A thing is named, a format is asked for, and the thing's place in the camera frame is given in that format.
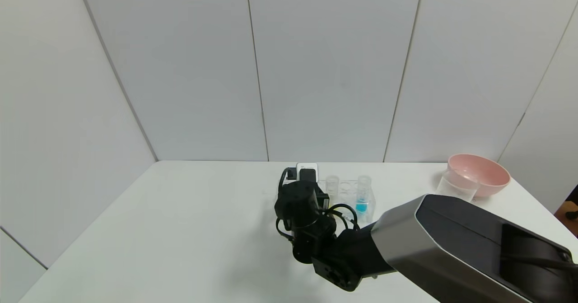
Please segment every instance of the clear plastic cup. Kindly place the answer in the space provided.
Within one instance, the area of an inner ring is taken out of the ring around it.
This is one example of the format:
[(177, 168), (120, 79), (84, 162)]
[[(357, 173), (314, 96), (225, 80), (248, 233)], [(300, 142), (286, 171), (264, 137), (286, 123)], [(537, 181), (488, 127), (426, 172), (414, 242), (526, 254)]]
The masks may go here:
[(465, 171), (448, 169), (443, 172), (435, 193), (471, 202), (479, 188), (480, 183), (475, 176), (469, 175)]

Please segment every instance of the white wall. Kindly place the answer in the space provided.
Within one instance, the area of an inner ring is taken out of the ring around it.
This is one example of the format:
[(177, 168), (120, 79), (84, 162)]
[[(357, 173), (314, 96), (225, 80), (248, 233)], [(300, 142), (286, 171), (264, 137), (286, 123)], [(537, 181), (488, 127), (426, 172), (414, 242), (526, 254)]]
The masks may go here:
[(0, 0), (0, 21), (2, 225), (49, 266), (153, 156), (83, 0)]
[(421, 0), (388, 162), (498, 159), (577, 0)]
[(266, 161), (247, 0), (87, 0), (159, 159)]
[(578, 184), (578, 13), (500, 158), (549, 211)]
[(381, 162), (418, 0), (250, 0), (269, 159)]
[(28, 289), (46, 272), (38, 262), (35, 262), (16, 242), (12, 241), (4, 231), (0, 231), (0, 297), (2, 303), (17, 303)]

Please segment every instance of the white table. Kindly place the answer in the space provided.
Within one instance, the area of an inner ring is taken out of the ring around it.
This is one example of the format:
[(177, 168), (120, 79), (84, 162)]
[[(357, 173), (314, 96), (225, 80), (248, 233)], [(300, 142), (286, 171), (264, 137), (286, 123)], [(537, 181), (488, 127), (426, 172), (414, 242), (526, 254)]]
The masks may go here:
[[(399, 273), (347, 293), (291, 255), (277, 235), (277, 182), (294, 163), (162, 161), (51, 266), (22, 303), (435, 301)], [(432, 192), (442, 163), (319, 163), (323, 179), (372, 177), (382, 212)], [(578, 241), (520, 184), (475, 204), (578, 257)]]

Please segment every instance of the black cable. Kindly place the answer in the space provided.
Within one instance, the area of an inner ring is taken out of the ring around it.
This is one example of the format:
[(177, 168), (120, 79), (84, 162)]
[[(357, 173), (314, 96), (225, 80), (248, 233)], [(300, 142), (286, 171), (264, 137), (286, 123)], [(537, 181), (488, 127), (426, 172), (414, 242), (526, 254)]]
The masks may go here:
[(343, 221), (343, 225), (345, 225), (345, 229), (349, 229), (349, 226), (347, 226), (347, 221), (345, 221), (345, 219), (343, 218), (343, 214), (341, 214), (340, 212), (338, 212), (336, 210), (327, 210), (327, 213), (339, 217), (341, 219), (341, 221)]
[(287, 176), (287, 171), (289, 171), (290, 168), (285, 168), (285, 170), (283, 170), (283, 173), (281, 173), (281, 179), (279, 179), (279, 187), (277, 188), (277, 193), (281, 193), (281, 188), (283, 188), (283, 181), (285, 181), (285, 176)]
[(578, 265), (565, 261), (554, 261), (543, 258), (517, 256), (515, 254), (505, 254), (502, 256), (502, 260), (514, 260), (517, 262), (525, 262), (527, 264), (542, 266), (544, 268), (578, 271)]
[(287, 233), (281, 232), (281, 230), (279, 229), (279, 222), (281, 220), (277, 219), (277, 221), (275, 222), (275, 228), (277, 229), (277, 232), (279, 232), (279, 234), (284, 237), (285, 239), (288, 239), (289, 242), (293, 241), (293, 237), (291, 235), (288, 235)]
[(329, 209), (327, 209), (327, 211), (330, 210), (335, 210), (336, 208), (345, 208), (347, 210), (349, 210), (351, 212), (351, 214), (353, 214), (353, 229), (355, 229), (356, 231), (360, 230), (359, 224), (357, 223), (357, 213), (355, 212), (355, 209), (351, 208), (351, 206), (346, 205), (346, 204), (335, 204), (331, 207), (329, 207)]

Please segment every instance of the blue liquid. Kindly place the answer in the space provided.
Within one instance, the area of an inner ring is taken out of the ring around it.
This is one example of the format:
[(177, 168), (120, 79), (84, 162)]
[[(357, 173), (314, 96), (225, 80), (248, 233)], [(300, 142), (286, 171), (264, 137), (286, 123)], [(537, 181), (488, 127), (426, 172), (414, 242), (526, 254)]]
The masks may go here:
[(355, 204), (355, 210), (359, 214), (364, 214), (367, 212), (367, 202), (365, 200), (357, 200), (357, 203)]

